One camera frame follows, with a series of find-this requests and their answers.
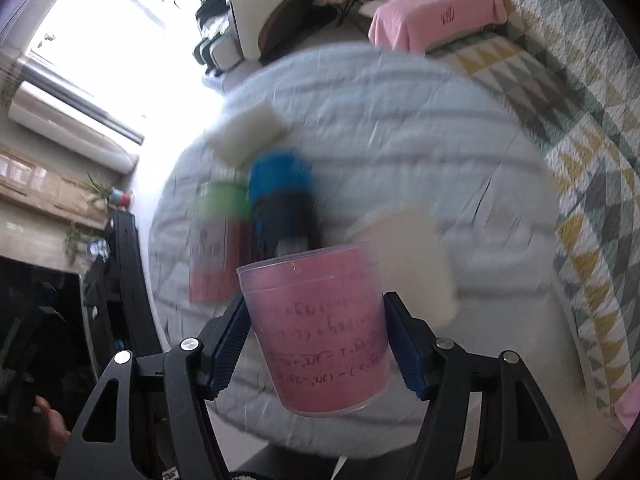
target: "hand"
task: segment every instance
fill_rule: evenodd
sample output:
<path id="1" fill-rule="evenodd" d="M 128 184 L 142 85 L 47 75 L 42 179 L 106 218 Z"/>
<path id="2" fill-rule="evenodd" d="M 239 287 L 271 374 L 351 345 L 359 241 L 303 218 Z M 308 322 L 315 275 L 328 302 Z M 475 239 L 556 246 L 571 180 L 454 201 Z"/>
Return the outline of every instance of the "hand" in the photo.
<path id="1" fill-rule="evenodd" d="M 62 456 L 65 451 L 66 441 L 71 432 L 66 428 L 65 419 L 40 396 L 36 396 L 35 405 L 40 409 L 40 414 L 45 420 L 47 428 L 47 449 L 55 456 Z"/>

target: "transparent plastic cup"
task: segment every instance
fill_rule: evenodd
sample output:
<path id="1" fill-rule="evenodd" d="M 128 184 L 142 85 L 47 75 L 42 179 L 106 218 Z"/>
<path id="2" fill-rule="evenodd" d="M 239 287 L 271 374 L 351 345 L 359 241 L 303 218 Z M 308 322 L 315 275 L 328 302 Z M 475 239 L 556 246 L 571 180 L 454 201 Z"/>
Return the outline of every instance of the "transparent plastic cup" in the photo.
<path id="1" fill-rule="evenodd" d="M 389 380 L 377 265 L 365 246 L 239 267 L 240 287 L 283 406 L 330 416 L 366 406 Z"/>

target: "gray tablecloth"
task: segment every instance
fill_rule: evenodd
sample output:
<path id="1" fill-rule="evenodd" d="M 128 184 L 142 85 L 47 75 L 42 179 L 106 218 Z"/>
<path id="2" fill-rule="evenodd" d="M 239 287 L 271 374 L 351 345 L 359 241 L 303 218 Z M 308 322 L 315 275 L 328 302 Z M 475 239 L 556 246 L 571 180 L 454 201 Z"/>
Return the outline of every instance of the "gray tablecloth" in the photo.
<path id="1" fill-rule="evenodd" d="M 534 374 L 546 366 L 536 345 L 558 323 L 548 301 L 557 199 L 542 158 L 489 94 L 428 59 L 347 44 L 261 70 L 229 96 L 225 111 L 261 100 L 287 123 L 284 145 L 312 165 L 330 243 L 367 212 L 428 207 L 446 241 L 461 305 L 442 335 L 472 352 L 514 349 Z M 159 202 L 150 274 L 172 344 L 197 335 L 223 310 L 189 302 L 186 248 L 198 184 L 227 171 L 196 140 Z M 362 410 L 296 416 L 274 394 L 250 335 L 230 386 L 210 408 L 241 430 L 292 449 L 368 457 L 414 442 L 426 407 L 394 370 L 386 393 Z M 477 420 L 475 404 L 469 423 Z"/>

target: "metal screw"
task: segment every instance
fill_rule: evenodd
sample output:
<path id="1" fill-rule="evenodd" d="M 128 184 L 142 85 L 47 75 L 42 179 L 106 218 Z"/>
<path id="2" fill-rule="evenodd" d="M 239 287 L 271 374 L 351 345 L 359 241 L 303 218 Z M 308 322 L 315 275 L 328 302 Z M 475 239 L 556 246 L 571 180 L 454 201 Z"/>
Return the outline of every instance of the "metal screw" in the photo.
<path id="1" fill-rule="evenodd" d="M 516 364 L 520 360 L 520 356 L 516 354 L 516 352 L 512 352 L 511 350 L 507 350 L 502 358 L 507 361 L 510 365 Z"/>
<path id="2" fill-rule="evenodd" d="M 123 365 L 129 359 L 131 359 L 131 352 L 129 352 L 128 350 L 121 350 L 113 356 L 113 360 L 116 361 L 119 365 Z"/>
<path id="3" fill-rule="evenodd" d="M 443 350 L 451 350 L 456 344 L 446 337 L 439 337 L 436 339 L 436 346 Z"/>
<path id="4" fill-rule="evenodd" d="M 190 337 L 180 343 L 180 348 L 183 350 L 195 350 L 199 344 L 200 342 L 196 338 Z"/>

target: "wall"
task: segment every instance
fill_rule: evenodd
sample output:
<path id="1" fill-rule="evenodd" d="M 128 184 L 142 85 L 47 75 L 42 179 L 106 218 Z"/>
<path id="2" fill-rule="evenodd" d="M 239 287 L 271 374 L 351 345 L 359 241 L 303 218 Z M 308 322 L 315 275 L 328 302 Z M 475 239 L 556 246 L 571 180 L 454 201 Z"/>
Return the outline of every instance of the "wall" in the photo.
<path id="1" fill-rule="evenodd" d="M 85 180 L 88 172 L 92 176 L 100 175 L 101 179 L 111 184 L 119 179 L 115 172 L 13 122 L 5 108 L 0 108 L 0 144 L 78 180 Z M 43 267 L 81 272 L 84 270 L 81 261 L 70 265 L 64 254 L 68 228 L 68 222 L 0 200 L 2 256 Z"/>

